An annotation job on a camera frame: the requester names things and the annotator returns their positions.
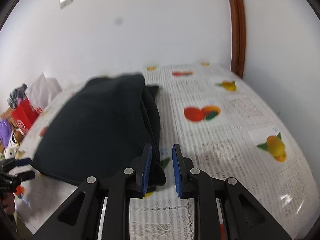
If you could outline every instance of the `purple toy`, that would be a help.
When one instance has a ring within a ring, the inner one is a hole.
[[[12,129],[8,120],[7,119],[0,120],[0,139],[2,140],[5,148],[9,144],[11,132],[12,132]]]

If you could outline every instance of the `red bag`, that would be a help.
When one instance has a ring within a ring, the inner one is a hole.
[[[11,113],[11,116],[16,121],[18,127],[21,129],[21,132],[26,134],[39,114],[26,98]]]

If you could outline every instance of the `wall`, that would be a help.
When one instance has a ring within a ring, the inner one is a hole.
[[[320,21],[306,0],[244,3],[244,80],[290,130],[320,188]]]
[[[20,0],[0,31],[0,111],[41,72],[63,87],[154,64],[230,67],[228,0]]]

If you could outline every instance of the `white plastic bag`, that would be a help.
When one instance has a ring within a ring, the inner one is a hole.
[[[42,112],[55,96],[62,91],[55,78],[46,78],[42,73],[25,91],[31,105],[38,112]]]

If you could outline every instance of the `folded black garment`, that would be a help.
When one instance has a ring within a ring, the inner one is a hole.
[[[74,95],[46,131],[32,166],[44,175],[81,184],[113,176],[152,145],[149,186],[166,181],[160,165],[158,87],[142,75],[96,78]]]

